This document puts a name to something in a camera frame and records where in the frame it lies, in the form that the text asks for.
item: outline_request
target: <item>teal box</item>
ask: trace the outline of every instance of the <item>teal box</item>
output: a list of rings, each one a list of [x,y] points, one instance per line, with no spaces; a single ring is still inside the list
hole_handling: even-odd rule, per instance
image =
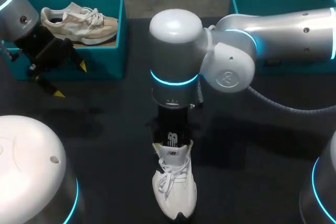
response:
[[[336,7],[335,0],[230,0],[229,14],[239,13],[268,16],[304,10]],[[258,73],[336,73],[336,61],[302,63],[282,62],[278,66],[266,67],[264,61],[256,62]]]
[[[75,47],[78,54],[86,62],[87,73],[77,70],[69,59],[63,66],[44,73],[49,80],[102,80],[122,79],[126,63],[127,46],[127,17],[124,0],[29,0],[32,6],[40,13],[43,7],[51,9],[64,9],[71,2],[82,7],[97,8],[105,16],[119,20],[118,33],[115,46]],[[12,43],[5,43],[11,53],[16,53],[18,48]],[[21,55],[15,62],[7,57],[5,61],[17,80],[28,80],[26,71],[31,65],[28,58]]]

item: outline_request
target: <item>shoe tongue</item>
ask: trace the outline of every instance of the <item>shoe tongue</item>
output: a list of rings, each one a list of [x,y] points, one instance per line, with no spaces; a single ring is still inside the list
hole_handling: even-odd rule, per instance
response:
[[[84,14],[72,13],[72,12],[65,11],[65,12],[63,13],[63,18],[62,18],[62,20],[65,20],[65,19],[68,17],[68,15],[72,15],[72,16],[75,16],[75,17],[80,18],[80,19],[84,19],[84,18],[85,18],[85,15],[84,15]]]
[[[187,145],[180,148],[159,145],[160,155],[167,165],[182,166],[187,159],[187,150]]]

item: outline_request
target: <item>new balance logo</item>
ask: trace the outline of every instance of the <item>new balance logo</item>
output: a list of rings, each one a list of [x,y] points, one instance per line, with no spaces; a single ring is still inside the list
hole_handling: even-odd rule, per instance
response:
[[[177,134],[169,132],[168,133],[168,146],[177,147]]]

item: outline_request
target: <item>cable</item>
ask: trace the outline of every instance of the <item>cable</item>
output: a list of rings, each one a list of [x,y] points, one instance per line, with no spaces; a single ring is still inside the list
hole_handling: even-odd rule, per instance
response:
[[[327,108],[323,108],[323,109],[317,109],[317,110],[299,110],[299,109],[294,109],[294,108],[291,108],[291,107],[287,107],[287,106],[281,105],[280,103],[272,101],[271,99],[268,99],[267,97],[263,96],[258,91],[256,91],[255,89],[253,89],[251,86],[249,86],[247,89],[252,94],[256,95],[257,97],[259,97],[263,101],[271,104],[272,106],[277,107],[277,108],[282,109],[282,110],[285,110],[285,111],[288,111],[288,112],[296,113],[296,114],[321,114],[321,113],[329,113],[329,112],[336,111],[336,105],[330,106],[330,107],[327,107]]]

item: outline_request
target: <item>sneaker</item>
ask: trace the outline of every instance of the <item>sneaker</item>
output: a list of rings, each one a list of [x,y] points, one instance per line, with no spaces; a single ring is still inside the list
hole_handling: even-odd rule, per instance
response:
[[[106,17],[98,10],[80,7],[71,3],[63,10],[44,7],[41,23],[57,38],[69,38],[85,45],[103,43],[113,38],[118,31],[118,20]]]
[[[196,206],[197,189],[191,170],[189,146],[180,148],[153,144],[160,168],[153,176],[157,203],[166,216],[175,221],[187,220]]]

